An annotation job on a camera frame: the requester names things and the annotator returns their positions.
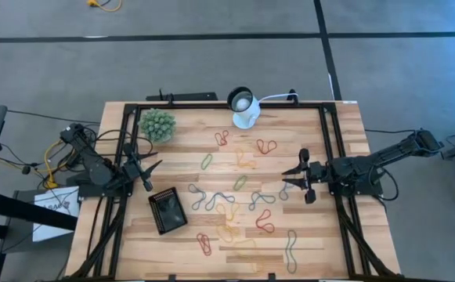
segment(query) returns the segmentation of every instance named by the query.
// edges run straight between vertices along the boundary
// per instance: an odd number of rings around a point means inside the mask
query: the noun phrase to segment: green rubber band
[[[238,178],[238,179],[236,180],[236,183],[234,183],[234,186],[233,186],[234,191],[239,191],[241,188],[243,188],[244,184],[246,183],[246,179],[247,179],[247,178],[248,178],[248,177],[247,177],[246,175],[240,176],[240,178]]]
[[[213,156],[211,154],[207,154],[201,162],[201,169],[205,170],[210,165],[211,161],[213,161]]]

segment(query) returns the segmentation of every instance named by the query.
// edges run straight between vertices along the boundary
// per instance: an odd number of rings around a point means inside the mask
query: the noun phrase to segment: black metal frame
[[[337,140],[337,147],[338,147],[338,154],[339,157],[345,157],[345,147],[341,135],[341,130],[340,130],[340,125],[339,125],[339,120],[338,120],[338,114],[337,114],[337,108],[334,102],[322,102],[322,103],[302,103],[298,101],[298,98],[296,96],[289,96],[289,100],[292,100],[293,102],[282,102],[282,103],[261,103],[260,106],[262,109],[316,109],[319,111],[320,114],[320,122],[321,122],[321,129],[323,133],[323,140],[324,140],[324,146],[327,152],[327,159],[330,161],[331,159],[334,158],[333,155],[333,150],[331,146],[331,139],[330,139],[330,133],[328,130],[328,124],[327,124],[327,114],[330,115],[332,124],[334,126],[334,134],[336,136]],[[140,114],[142,110],[149,110],[151,108],[157,108],[157,109],[164,109],[164,110],[170,110],[170,109],[229,109],[229,105],[227,103],[174,103],[172,100],[168,101],[168,103],[149,103],[149,104],[133,104],[129,103],[125,105],[124,109],[124,114],[123,114],[123,119],[121,121],[121,133],[120,133],[120,139],[117,144],[117,150],[116,150],[116,159],[115,159],[115,164],[119,164],[121,162],[121,157],[122,157],[122,145],[125,140],[125,134],[124,131],[128,129],[128,121],[130,116],[133,114],[134,115],[134,121],[131,129],[132,137],[131,137],[131,145],[136,147],[136,141],[137,138],[136,136],[138,135],[138,121],[140,119]],[[347,271],[348,271],[348,276],[350,279],[365,279],[365,277],[371,277],[373,280],[377,280],[378,278],[384,278],[384,277],[373,277],[371,276],[371,271],[370,271],[370,263],[372,265],[376,265],[378,263],[381,264],[380,260],[375,256],[371,248],[368,246],[367,242],[363,239],[363,231],[361,229],[361,223],[359,220],[359,213],[358,213],[358,207],[355,199],[355,195],[352,195],[351,197],[348,198],[348,204],[350,207],[351,211],[351,216],[352,220],[349,218],[349,216],[345,212],[345,207],[343,204],[343,199],[342,196],[339,193],[335,193],[334,191],[337,189],[335,185],[329,184],[330,187],[330,194],[334,195],[335,199],[335,204],[337,208],[337,214],[338,214],[338,221],[339,221],[339,226],[340,226],[340,231],[341,231],[341,239],[343,243],[343,248],[344,248],[344,255],[345,255],[345,262],[347,266]],[[108,197],[107,198],[107,206],[105,210],[105,214],[103,216],[103,224],[102,224],[102,230],[106,230],[110,224],[110,218],[112,215],[112,210],[114,207],[114,198],[113,197]],[[109,267],[109,273],[108,277],[111,277],[112,279],[115,278],[116,275],[116,270],[117,270],[117,260],[119,256],[119,248],[121,245],[121,235],[122,235],[122,230],[123,226],[120,225],[114,235],[114,244],[112,246],[112,254],[110,257],[110,267]],[[362,264],[362,270],[363,274],[357,274],[355,267],[354,267],[354,260],[352,257],[352,249],[351,249],[351,244],[349,241],[349,233],[355,238],[356,242],[359,245],[359,253],[360,253],[360,258],[361,258],[361,264]],[[101,275],[101,269],[102,269],[102,263],[103,263],[103,256],[101,255],[98,257],[96,264],[95,264],[95,269],[93,273],[93,278],[99,277]],[[385,272],[385,273],[380,273],[381,275],[392,275],[390,271]],[[397,280],[407,280],[402,277],[394,277]]]

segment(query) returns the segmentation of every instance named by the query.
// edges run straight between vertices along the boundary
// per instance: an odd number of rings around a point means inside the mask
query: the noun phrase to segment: wooden tabletop
[[[120,128],[124,105],[122,102],[106,103],[99,132]],[[347,155],[368,154],[358,104],[337,102],[337,110]],[[178,279],[254,279],[266,278],[267,273],[275,273],[280,279],[347,277],[334,198],[328,193],[327,184],[313,186],[317,195],[313,204],[305,204],[304,191],[297,187],[287,189],[286,201],[280,199],[284,186],[281,172],[297,165],[301,148],[309,149],[311,161],[324,163],[327,160],[317,110],[264,109],[250,130],[234,127],[229,110],[168,112],[175,116],[176,133],[169,143],[154,146],[159,154],[143,163],[148,167],[163,160],[151,178],[154,190],[146,192],[141,181],[135,182],[134,194],[129,198],[126,210],[117,264],[118,280],[168,279],[168,274],[176,274]],[[331,122],[328,125],[332,141],[335,141]],[[229,131],[227,144],[219,146],[215,133],[224,130]],[[117,136],[114,133],[107,138]],[[262,154],[257,139],[265,141],[264,149],[270,140],[276,141],[277,148]],[[336,143],[332,145],[336,157]],[[116,142],[99,142],[96,149],[100,154],[114,153]],[[149,145],[139,140],[139,152],[148,149]],[[238,161],[240,150],[244,155]],[[201,162],[207,154],[213,158],[203,170]],[[235,182],[243,175],[246,183],[234,190]],[[191,183],[206,193],[206,200],[197,210],[191,205],[200,200],[201,195],[188,191]],[[170,187],[178,190],[189,223],[160,236],[148,197]],[[234,196],[236,204],[217,197],[215,208],[207,211],[205,205],[216,192]],[[267,204],[258,200],[252,211],[249,205],[254,192],[273,196],[276,201]],[[399,272],[384,209],[371,197],[359,196],[356,200],[365,239],[389,269]],[[98,199],[88,199],[81,206],[66,274],[73,273],[85,260],[97,202]],[[92,246],[99,238],[104,205],[99,212]],[[265,209],[271,216],[259,225],[272,223],[273,233],[256,226],[257,218]],[[288,265],[285,255],[289,230],[297,234],[291,251],[297,262],[293,274],[287,267],[293,272],[295,264],[290,258]],[[203,253],[197,240],[199,233],[209,237],[209,256]],[[361,273],[357,245],[352,238],[351,242],[356,272]],[[102,274],[108,272],[110,250],[111,243],[106,249]]]

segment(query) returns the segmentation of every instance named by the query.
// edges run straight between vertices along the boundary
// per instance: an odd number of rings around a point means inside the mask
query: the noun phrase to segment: white lamp
[[[229,108],[234,112],[233,122],[236,127],[249,129],[255,125],[255,121],[260,116],[259,102],[264,99],[296,95],[297,93],[284,93],[264,97],[260,101],[255,98],[253,93],[247,87],[238,87],[234,89],[227,97]]]

